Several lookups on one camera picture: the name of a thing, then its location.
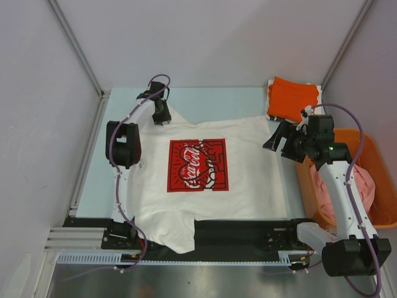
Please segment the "white t-shirt red graphic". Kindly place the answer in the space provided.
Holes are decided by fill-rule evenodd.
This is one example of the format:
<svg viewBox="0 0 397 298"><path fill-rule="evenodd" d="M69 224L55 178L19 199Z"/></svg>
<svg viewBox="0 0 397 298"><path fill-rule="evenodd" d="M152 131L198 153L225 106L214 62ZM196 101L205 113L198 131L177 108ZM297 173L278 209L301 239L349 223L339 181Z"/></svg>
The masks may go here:
<svg viewBox="0 0 397 298"><path fill-rule="evenodd" d="M197 221L286 218L278 162L263 148L269 137L263 116L146 124L128 195L137 226L182 254L195 248Z"/></svg>

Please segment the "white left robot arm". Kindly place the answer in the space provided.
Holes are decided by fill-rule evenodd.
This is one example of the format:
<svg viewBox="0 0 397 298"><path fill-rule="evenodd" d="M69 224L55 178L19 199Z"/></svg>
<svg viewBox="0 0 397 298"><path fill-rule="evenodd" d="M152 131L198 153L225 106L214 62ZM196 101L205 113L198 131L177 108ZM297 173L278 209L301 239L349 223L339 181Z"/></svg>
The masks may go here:
<svg viewBox="0 0 397 298"><path fill-rule="evenodd" d="M114 171L115 203L110 227L115 240L124 248L137 241L135 227L130 225L134 215L130 196L132 178L141 161L140 132L148 122L164 125L171 122L167 106L169 83L151 80L145 91L136 98L133 109L120 121L109 121L106 125L105 157Z"/></svg>

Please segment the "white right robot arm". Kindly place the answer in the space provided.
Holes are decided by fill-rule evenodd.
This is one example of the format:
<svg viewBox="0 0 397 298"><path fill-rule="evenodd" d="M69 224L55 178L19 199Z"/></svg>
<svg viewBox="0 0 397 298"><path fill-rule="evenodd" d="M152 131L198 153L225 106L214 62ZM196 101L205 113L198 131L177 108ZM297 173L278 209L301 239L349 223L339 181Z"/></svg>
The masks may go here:
<svg viewBox="0 0 397 298"><path fill-rule="evenodd" d="M390 241L380 238L360 199L353 174L353 160L346 143L337 142L330 115L309 115L301 124L282 120L263 147L303 163L311 160L326 184L336 218L336 234L306 221L286 233L287 244L305 244L321 254L331 277L374 276L391 253Z"/></svg>

